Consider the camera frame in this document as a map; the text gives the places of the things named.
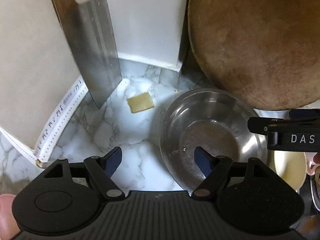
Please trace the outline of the person's left hand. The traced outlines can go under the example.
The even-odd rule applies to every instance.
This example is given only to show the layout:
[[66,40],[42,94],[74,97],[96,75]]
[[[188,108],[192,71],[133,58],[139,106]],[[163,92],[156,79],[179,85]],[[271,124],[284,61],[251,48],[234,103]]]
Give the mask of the person's left hand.
[[12,214],[12,204],[15,199],[13,194],[1,194],[0,199],[0,234],[1,240],[12,239],[19,232],[20,229]]

